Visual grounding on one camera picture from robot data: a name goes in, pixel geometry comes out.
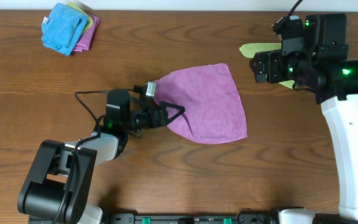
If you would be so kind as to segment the purple microfiber cloth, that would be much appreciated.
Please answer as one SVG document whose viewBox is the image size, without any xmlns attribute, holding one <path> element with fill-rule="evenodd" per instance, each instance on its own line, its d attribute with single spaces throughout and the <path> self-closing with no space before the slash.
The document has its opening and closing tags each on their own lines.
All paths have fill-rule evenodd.
<svg viewBox="0 0 358 224">
<path fill-rule="evenodd" d="M 201 144 L 222 144 L 247 137 L 246 114 L 225 63 L 176 70 L 154 81 L 155 102 L 183 106 L 168 128 Z"/>
</svg>

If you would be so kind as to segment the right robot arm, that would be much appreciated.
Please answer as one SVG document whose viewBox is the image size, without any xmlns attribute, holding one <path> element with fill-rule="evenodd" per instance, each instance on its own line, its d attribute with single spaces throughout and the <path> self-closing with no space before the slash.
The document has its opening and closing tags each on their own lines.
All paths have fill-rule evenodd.
<svg viewBox="0 0 358 224">
<path fill-rule="evenodd" d="M 274 223 L 358 223 L 358 60 L 347 57 L 345 14 L 285 16 L 273 25 L 278 50 L 257 52 L 258 83 L 293 82 L 316 97 L 331 133 L 339 177 L 336 214 L 284 208 Z"/>
</svg>

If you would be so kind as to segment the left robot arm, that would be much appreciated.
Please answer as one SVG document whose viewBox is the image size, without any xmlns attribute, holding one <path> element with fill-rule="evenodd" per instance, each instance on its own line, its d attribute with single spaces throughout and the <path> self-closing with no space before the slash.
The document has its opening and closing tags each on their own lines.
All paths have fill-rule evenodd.
<svg viewBox="0 0 358 224">
<path fill-rule="evenodd" d="M 100 223 L 103 211 L 87 203 L 94 168 L 119 157 L 128 137 L 143 129 L 168 126 L 184 106 L 154 102 L 154 91 L 135 86 L 139 109 L 131 109 L 128 89 L 106 90 L 106 112 L 95 116 L 87 138 L 71 142 L 44 140 L 17 199 L 20 213 L 50 223 Z"/>
</svg>

